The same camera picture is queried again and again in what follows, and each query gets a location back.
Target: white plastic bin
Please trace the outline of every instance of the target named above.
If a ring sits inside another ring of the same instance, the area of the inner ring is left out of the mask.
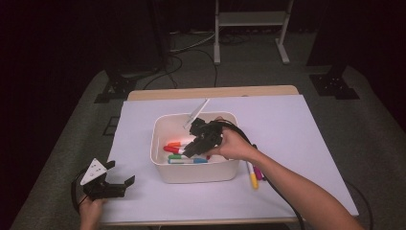
[[[237,174],[239,161],[227,160],[219,155],[212,156],[208,163],[203,164],[168,163],[168,156],[172,153],[164,151],[167,143],[194,139],[194,136],[189,133],[190,127],[183,128],[183,124],[190,118],[189,115],[166,115],[155,122],[150,158],[163,181],[166,183],[197,183],[233,179]],[[208,123],[218,116],[237,125],[236,117],[229,112],[200,113],[198,117]]]

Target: floor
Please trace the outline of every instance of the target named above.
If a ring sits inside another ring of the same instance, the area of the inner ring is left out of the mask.
[[[280,60],[274,43],[276,36],[235,37],[244,42],[222,45],[221,64],[217,66],[210,59],[213,46],[204,44],[194,48],[199,51],[169,59],[167,71],[173,71],[173,80],[163,76],[149,83],[158,75],[151,76],[139,80],[136,89],[146,85],[147,89],[296,86],[304,95],[341,175],[350,183],[348,188],[360,213],[360,223],[367,229],[371,222],[378,230],[405,229],[406,218],[401,211],[406,206],[404,131],[376,98],[366,78],[350,66],[343,78],[359,100],[336,100],[317,94],[309,75],[323,74],[329,66],[305,66],[314,33],[287,34],[285,48],[291,60],[288,65]],[[175,34],[171,45],[179,49],[200,39],[202,34]],[[124,101],[94,103],[107,82],[108,77],[102,71],[88,85],[11,229],[79,228],[79,216],[71,204],[70,183],[94,157],[107,159],[114,137],[103,133],[110,118],[120,116]],[[287,225],[292,230],[300,229],[297,223]],[[102,226],[101,229],[147,228]]]

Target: white table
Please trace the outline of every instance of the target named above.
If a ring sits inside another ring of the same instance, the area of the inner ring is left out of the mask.
[[[358,215],[304,97],[293,86],[262,86],[131,93],[124,102],[109,155],[116,167],[108,172],[106,180],[122,183],[135,174],[135,183],[127,188],[125,197],[110,199],[104,205],[101,223],[216,224],[296,219],[265,181],[259,183],[258,190],[252,189],[244,162],[240,162],[237,176],[229,181],[166,184],[161,180],[149,157],[156,119],[192,112],[206,97],[213,98],[205,112],[233,113],[239,127],[261,151],[314,181],[352,215]]]

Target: wooden table edge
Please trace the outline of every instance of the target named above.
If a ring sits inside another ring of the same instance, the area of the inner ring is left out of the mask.
[[[266,85],[217,88],[134,90],[128,94],[127,100],[143,101],[163,99],[222,98],[298,94],[298,89],[293,85]]]

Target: white shelf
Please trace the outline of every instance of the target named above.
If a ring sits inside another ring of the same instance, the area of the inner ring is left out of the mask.
[[[221,12],[219,26],[281,26],[285,11]]]

